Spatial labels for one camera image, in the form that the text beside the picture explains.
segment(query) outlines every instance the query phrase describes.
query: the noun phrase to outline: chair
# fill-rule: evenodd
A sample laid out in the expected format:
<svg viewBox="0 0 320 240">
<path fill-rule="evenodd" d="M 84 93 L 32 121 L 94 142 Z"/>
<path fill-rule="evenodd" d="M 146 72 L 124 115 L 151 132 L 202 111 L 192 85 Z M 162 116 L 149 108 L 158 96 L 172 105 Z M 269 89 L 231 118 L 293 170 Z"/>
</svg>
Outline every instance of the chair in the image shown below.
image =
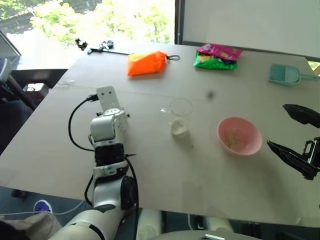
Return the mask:
<svg viewBox="0 0 320 240">
<path fill-rule="evenodd" d="M 0 58 L 0 155 L 36 107 L 11 76 L 10 61 Z M 24 199 L 28 193 L 14 189 L 11 195 Z"/>
</svg>

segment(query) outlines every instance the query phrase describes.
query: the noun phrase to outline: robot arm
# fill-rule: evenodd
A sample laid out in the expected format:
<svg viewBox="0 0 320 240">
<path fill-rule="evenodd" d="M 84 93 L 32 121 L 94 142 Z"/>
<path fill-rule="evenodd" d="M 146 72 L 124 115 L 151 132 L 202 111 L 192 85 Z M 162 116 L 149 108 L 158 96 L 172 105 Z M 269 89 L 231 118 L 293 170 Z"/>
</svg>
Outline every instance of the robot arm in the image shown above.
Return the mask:
<svg viewBox="0 0 320 240">
<path fill-rule="evenodd" d="M 299 123 L 320 128 L 320 113 L 295 104 L 285 104 L 283 107 Z M 302 154 L 269 140 L 267 144 L 282 161 L 302 173 L 305 179 L 313 180 L 320 172 L 320 137 L 306 141 Z"/>
<path fill-rule="evenodd" d="M 112 86 L 98 88 L 103 112 L 90 125 L 96 167 L 93 169 L 92 206 L 75 216 L 50 240 L 113 240 L 125 211 L 136 203 L 134 179 L 127 176 L 124 151 L 127 115 Z"/>
</svg>

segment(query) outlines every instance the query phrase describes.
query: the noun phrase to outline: black clip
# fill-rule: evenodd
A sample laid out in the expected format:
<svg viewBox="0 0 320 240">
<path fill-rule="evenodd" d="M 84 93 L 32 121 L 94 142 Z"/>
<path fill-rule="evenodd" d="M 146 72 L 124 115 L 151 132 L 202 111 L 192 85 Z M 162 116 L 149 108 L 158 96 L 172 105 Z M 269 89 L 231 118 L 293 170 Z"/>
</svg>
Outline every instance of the black clip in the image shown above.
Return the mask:
<svg viewBox="0 0 320 240">
<path fill-rule="evenodd" d="M 173 61 L 178 61 L 178 60 L 180 60 L 180 56 L 179 55 L 166 56 L 166 59 L 173 60 Z"/>
</svg>

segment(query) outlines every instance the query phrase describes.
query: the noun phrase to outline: pink and green package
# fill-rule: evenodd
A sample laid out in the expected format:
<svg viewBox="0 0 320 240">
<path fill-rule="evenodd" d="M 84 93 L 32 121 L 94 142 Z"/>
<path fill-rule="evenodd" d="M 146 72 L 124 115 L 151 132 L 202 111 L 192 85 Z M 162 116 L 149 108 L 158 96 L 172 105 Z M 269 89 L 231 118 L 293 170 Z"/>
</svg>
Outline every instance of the pink and green package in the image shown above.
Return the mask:
<svg viewBox="0 0 320 240">
<path fill-rule="evenodd" d="M 195 61 L 193 65 L 202 69 L 233 70 L 237 68 L 236 61 L 225 60 L 217 56 L 204 54 L 200 52 L 196 52 Z"/>
<path fill-rule="evenodd" d="M 229 46 L 222 46 L 218 44 L 206 43 L 197 50 L 198 53 L 213 55 L 221 59 L 236 61 L 239 55 L 243 52 Z"/>
</svg>

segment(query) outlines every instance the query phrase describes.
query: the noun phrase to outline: snack bag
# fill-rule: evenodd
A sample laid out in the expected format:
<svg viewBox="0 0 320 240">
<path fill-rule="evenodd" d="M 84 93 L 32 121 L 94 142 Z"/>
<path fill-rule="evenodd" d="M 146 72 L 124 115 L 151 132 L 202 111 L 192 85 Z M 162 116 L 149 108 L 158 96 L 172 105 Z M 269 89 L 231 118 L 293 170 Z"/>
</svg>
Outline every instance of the snack bag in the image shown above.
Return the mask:
<svg viewBox="0 0 320 240">
<path fill-rule="evenodd" d="M 197 51 L 202 54 L 209 54 L 221 59 L 231 61 L 236 61 L 239 55 L 243 52 L 242 50 L 233 47 L 210 43 L 202 45 L 202 47 L 199 48 Z"/>
<path fill-rule="evenodd" d="M 161 51 L 151 53 L 130 54 L 128 56 L 127 75 L 153 74 L 163 71 L 167 54 Z"/>
<path fill-rule="evenodd" d="M 232 70 L 237 68 L 237 62 L 231 60 L 225 60 L 214 55 L 203 54 L 196 52 L 195 67 L 202 69 L 226 69 Z"/>
</svg>

